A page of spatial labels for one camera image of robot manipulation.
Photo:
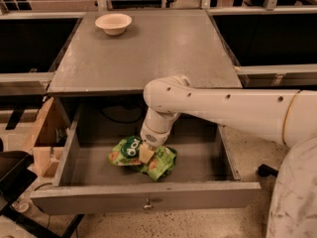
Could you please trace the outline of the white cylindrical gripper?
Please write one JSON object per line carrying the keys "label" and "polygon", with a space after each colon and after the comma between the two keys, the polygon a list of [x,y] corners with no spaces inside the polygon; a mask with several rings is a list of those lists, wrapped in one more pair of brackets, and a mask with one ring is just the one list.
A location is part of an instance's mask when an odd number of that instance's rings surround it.
{"label": "white cylindrical gripper", "polygon": [[153,147],[162,146],[170,134],[173,123],[180,116],[179,113],[161,113],[148,108],[141,128],[141,138],[145,142],[139,149],[139,161],[147,164],[155,151]]}

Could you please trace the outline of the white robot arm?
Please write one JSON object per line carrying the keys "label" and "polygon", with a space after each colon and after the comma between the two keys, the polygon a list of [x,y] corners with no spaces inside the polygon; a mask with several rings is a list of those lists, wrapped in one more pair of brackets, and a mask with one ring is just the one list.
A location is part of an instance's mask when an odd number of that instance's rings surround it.
{"label": "white robot arm", "polygon": [[163,144],[188,114],[287,146],[275,181],[265,238],[317,238],[317,92],[203,89],[184,75],[150,81],[141,138]]}

